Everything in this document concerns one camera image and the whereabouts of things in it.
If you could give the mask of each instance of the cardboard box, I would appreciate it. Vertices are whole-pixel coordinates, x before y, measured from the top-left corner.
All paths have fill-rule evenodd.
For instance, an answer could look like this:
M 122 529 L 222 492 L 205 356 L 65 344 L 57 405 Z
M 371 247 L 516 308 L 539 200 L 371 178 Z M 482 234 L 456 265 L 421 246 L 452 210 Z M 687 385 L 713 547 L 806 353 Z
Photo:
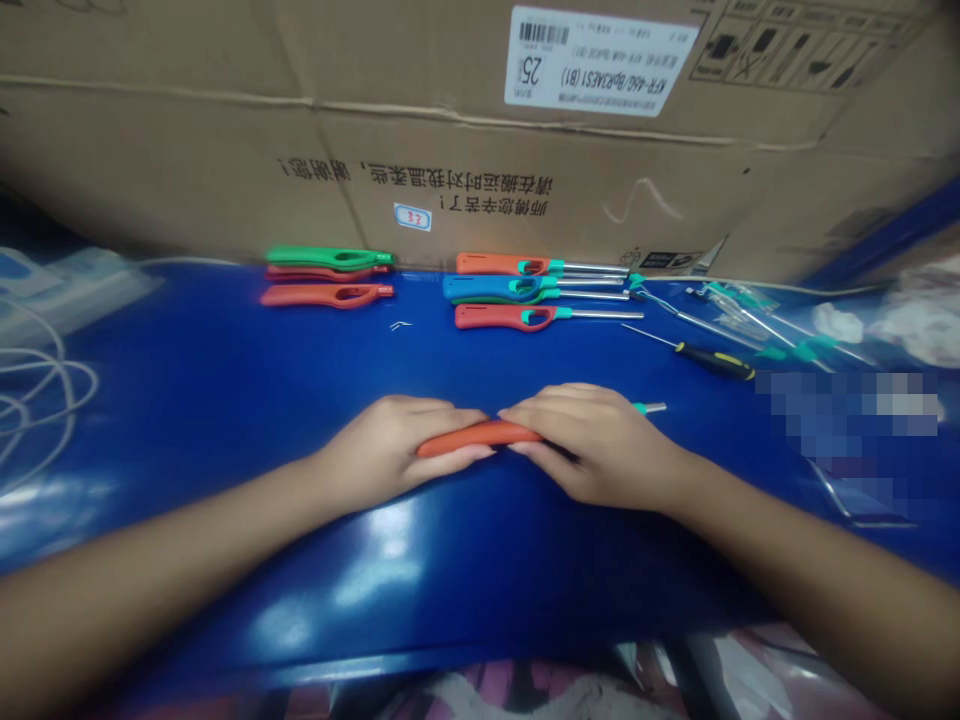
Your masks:
M 265 0 L 7 0 L 0 82 L 300 94 Z
M 362 246 L 339 183 L 311 173 L 327 161 L 307 108 L 24 87 L 0 87 L 0 108 L 3 181 L 105 244 Z
M 960 157 L 797 157 L 776 192 L 731 233 L 711 268 L 718 277 L 799 282 L 938 189 Z
M 751 211 L 785 153 L 670 145 L 421 119 L 321 113 L 348 161 L 363 236 L 415 267 L 464 250 L 692 265 Z M 404 227 L 397 204 L 429 231 Z M 653 270 L 666 266 L 652 266 Z
M 0 174 L 111 245 L 776 281 L 956 172 L 936 0 L 529 3 L 10 0 Z

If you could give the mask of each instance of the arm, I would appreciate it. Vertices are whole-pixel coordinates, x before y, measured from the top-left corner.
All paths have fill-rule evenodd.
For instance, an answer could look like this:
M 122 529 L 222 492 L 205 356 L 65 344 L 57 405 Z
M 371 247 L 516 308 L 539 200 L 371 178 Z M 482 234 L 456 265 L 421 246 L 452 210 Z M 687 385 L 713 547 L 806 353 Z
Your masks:
M 78 699 L 293 540 L 491 454 L 472 445 L 414 455 L 485 418 L 440 400 L 384 398 L 315 455 L 0 580 L 3 717 Z
M 675 445 L 621 395 L 573 383 L 501 412 L 574 499 L 668 515 L 726 555 L 850 682 L 903 717 L 960 709 L 960 592 Z

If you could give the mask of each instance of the black and yellow handle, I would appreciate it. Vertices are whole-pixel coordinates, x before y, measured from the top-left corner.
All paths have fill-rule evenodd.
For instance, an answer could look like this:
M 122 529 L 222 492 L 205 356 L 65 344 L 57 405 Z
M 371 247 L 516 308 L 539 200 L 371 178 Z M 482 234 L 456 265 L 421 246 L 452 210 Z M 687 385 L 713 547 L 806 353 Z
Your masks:
M 677 345 L 674 352 L 685 355 L 716 375 L 723 375 L 724 377 L 734 378 L 735 380 L 753 380 L 757 375 L 757 371 L 746 363 L 740 362 L 735 357 L 724 355 L 723 353 L 700 350 L 686 343 Z

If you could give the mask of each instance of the red lighter handle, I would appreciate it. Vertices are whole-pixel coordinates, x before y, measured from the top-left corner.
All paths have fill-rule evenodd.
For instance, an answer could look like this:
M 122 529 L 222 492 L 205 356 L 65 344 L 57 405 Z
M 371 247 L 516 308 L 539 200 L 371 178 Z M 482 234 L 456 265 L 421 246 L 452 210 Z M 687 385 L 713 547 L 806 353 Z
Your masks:
M 265 277 L 273 282 L 290 282 L 296 280 L 326 280 L 328 282 L 355 283 L 366 280 L 374 273 L 389 272 L 385 265 L 377 265 L 355 272 L 339 272 L 333 268 L 314 267 L 312 265 L 268 265 Z
M 352 310 L 377 298 L 393 297 L 392 285 L 274 285 L 260 298 L 267 307 L 329 305 Z
M 508 423 L 506 420 L 489 420 L 427 440 L 417 448 L 417 457 L 445 455 L 465 445 L 509 445 L 540 440 L 543 438 L 523 425 Z
M 520 263 L 525 271 L 520 272 Z M 460 275 L 546 275 L 550 258 L 526 255 L 498 255 L 496 253 L 459 253 L 457 273 Z
M 527 325 L 523 321 L 529 318 L 542 318 L 536 325 Z M 555 307 L 546 305 L 457 305 L 456 323 L 461 330 L 476 327 L 512 327 L 523 332 L 537 332 L 552 323 L 557 315 Z

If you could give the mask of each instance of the human hand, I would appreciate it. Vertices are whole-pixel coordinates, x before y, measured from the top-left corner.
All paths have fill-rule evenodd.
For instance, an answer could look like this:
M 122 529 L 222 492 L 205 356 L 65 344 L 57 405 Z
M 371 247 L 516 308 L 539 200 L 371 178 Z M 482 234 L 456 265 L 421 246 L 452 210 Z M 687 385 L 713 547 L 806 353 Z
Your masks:
M 501 410 L 579 457 L 571 462 L 543 443 L 516 443 L 574 500 L 670 513 L 710 463 L 664 436 L 613 390 L 567 383 Z
M 417 447 L 443 433 L 487 419 L 445 400 L 389 395 L 377 400 L 325 448 L 304 459 L 311 481 L 324 489 L 325 504 L 338 515 L 386 502 L 441 475 L 493 455 L 488 445 L 467 445 L 445 455 L 419 459 Z

